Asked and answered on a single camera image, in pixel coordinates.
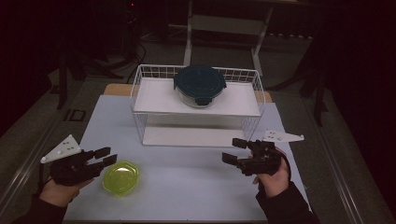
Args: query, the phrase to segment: white table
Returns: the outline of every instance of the white table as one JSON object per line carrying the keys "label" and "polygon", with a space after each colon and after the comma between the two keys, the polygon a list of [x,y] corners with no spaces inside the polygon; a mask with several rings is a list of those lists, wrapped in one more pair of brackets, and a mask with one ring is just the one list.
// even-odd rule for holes
{"label": "white table", "polygon": [[[284,132],[276,105],[266,104],[260,130]],[[306,199],[304,186],[287,143],[276,144],[287,154],[292,180]],[[221,152],[240,158],[248,150],[236,147],[145,147],[129,107],[129,97],[102,95],[80,146],[111,147],[119,161],[140,168],[133,191],[117,198],[102,187],[102,175],[69,205],[64,220],[120,222],[235,222],[265,220],[256,202],[253,176],[221,161]]]}

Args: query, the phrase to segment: white wire rack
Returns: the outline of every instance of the white wire rack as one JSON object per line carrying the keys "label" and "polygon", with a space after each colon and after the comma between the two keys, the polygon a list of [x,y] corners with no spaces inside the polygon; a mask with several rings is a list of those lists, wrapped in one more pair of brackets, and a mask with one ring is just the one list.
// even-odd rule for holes
{"label": "white wire rack", "polygon": [[[131,109],[134,115],[136,128],[138,130],[139,137],[142,140],[142,143],[148,122],[148,114],[138,113],[134,111],[136,99],[139,97],[139,88],[142,78],[156,77],[156,78],[173,79],[173,77],[184,67],[185,66],[181,66],[181,65],[156,65],[156,64],[141,64],[138,66],[134,77],[134,85],[131,90]],[[265,108],[265,94],[259,73],[256,70],[249,70],[249,69],[223,68],[223,67],[213,67],[213,68],[218,70],[221,74],[224,75],[226,82],[250,83],[254,90],[254,95],[256,98],[255,100],[260,110],[260,115],[262,117]],[[261,117],[240,118],[241,129],[243,131],[243,135],[245,136],[246,140],[250,140],[251,136],[256,131],[257,125]]]}

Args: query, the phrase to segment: plastic bowl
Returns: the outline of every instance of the plastic bowl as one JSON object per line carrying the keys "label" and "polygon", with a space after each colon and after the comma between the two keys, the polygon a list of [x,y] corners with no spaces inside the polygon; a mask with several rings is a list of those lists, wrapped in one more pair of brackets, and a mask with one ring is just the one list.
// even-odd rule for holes
{"label": "plastic bowl", "polygon": [[130,193],[139,180],[139,168],[128,161],[118,161],[107,168],[103,187],[117,197]]}

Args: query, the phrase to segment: teal lid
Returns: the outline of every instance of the teal lid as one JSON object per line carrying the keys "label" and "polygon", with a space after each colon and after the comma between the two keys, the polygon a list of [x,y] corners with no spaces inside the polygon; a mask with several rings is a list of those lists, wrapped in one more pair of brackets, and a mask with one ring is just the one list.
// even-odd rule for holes
{"label": "teal lid", "polygon": [[195,99],[198,105],[208,105],[227,87],[222,75],[207,65],[190,65],[174,77],[174,89]]}

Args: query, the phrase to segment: cable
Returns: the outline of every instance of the cable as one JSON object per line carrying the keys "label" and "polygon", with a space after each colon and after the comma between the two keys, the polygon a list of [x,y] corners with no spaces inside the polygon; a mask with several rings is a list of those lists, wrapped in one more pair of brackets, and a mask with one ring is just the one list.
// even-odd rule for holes
{"label": "cable", "polygon": [[[181,29],[179,31],[175,31],[174,33],[168,35],[168,37],[172,37],[174,35],[182,34],[184,32],[187,32],[187,27],[183,28],[183,29]],[[139,39],[140,40],[144,40],[144,41],[148,41],[148,42],[160,42],[160,41],[162,41],[162,39],[159,38],[158,36],[156,36],[154,32],[148,33],[146,35],[142,35],[142,36],[139,37]]]}
{"label": "cable", "polygon": [[130,63],[128,63],[125,67],[120,68],[119,70],[114,71],[114,73],[118,73],[118,72],[122,72],[128,68],[130,68],[132,66],[132,64],[134,64],[134,61],[131,61]]}
{"label": "cable", "polygon": [[121,36],[122,40],[121,40],[120,55],[122,55],[122,51],[123,51],[123,48],[124,48],[124,41],[125,41],[124,40],[124,36],[125,36],[127,19],[128,19],[128,10],[126,8],[126,1],[123,0],[122,2],[123,2],[123,5],[124,5],[124,26],[123,26],[123,29],[122,29],[122,36]]}
{"label": "cable", "polygon": [[136,71],[137,67],[139,67],[139,65],[143,63],[143,61],[145,60],[145,57],[146,57],[146,52],[147,52],[146,48],[145,48],[142,44],[140,44],[140,43],[139,43],[138,45],[143,49],[143,56],[142,56],[142,58],[140,59],[139,56],[138,56],[137,53],[136,53],[135,57],[136,57],[136,60],[137,60],[137,66],[134,68],[134,70],[133,70],[133,71],[131,72],[131,74],[128,76],[128,79],[126,80],[126,84],[129,84],[129,80],[130,80],[131,77],[134,75],[134,72]]}
{"label": "cable", "polygon": [[37,193],[40,194],[43,190],[45,184],[43,183],[43,173],[44,173],[44,164],[40,162],[38,166],[38,182],[37,182]]}

